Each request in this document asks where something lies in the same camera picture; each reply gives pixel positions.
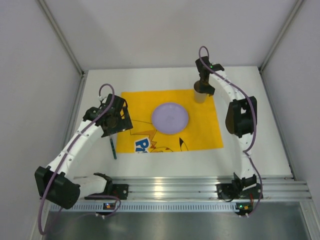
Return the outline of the beige paper cup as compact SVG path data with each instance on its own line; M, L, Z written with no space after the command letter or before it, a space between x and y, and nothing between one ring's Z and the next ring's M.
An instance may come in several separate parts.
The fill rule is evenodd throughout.
M200 92L197 92L196 90L194 91L194 100L196 103L202 104L205 102L206 98L207 98L206 93L200 93Z

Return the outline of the fork with green handle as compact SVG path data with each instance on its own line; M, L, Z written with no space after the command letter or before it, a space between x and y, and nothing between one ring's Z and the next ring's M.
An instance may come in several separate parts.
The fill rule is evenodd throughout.
M115 144L114 144L112 135L109 136L109 142L110 142L110 146L111 146L111 150L112 150L112 154L113 154L113 159L116 160L117 153L116 153Z

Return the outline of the yellow Pikachu cloth placemat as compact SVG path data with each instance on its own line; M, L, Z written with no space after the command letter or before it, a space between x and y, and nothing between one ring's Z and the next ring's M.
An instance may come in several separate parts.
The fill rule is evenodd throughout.
M197 103L194 90L122 92L128 103L133 128L117 135L118 153L172 153L222 148L223 140L213 97ZM155 109L166 103L179 104L188 121L178 133L165 134L152 122Z

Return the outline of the lilac plastic plate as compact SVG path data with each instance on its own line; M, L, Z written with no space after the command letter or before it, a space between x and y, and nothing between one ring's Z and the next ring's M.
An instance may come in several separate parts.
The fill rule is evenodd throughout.
M174 135L187 127L189 114L182 105L175 102L166 102L154 109L151 122L160 133Z

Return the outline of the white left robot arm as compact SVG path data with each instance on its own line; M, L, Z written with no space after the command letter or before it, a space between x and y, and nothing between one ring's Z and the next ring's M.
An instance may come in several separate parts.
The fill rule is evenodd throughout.
M109 94L99 107L89 108L76 133L60 154L47 167L38 167L35 181L40 197L64 208L72 208L78 199L108 199L113 192L113 180L103 173L76 178L81 162L94 143L105 137L133 128L127 101Z

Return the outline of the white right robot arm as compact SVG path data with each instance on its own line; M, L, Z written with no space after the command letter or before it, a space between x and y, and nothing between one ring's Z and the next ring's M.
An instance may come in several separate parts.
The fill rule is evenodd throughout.
M251 159L251 149L257 136L257 99L232 83L224 67L211 64L209 56L199 57L195 65L199 72L199 80L193 85L195 102L202 104L207 97L218 92L228 104L225 126L239 152L239 157L234 161L233 188L238 192L254 188L259 176Z

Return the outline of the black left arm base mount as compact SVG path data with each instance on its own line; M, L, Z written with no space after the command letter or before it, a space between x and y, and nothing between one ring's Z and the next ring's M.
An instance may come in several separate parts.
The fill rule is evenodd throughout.
M113 184L112 188L102 193L95 193L86 196L85 200L112 200L111 197L116 197L120 200L126 200L129 193L128 184Z

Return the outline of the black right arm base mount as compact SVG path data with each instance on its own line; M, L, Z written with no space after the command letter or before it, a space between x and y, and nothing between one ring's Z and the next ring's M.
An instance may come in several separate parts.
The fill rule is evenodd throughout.
M216 190L218 199L226 202L231 202L233 200L249 200L251 197L253 197L254 200L257 200L262 193L260 184L240 191L236 190L231 183L221 183L216 185Z

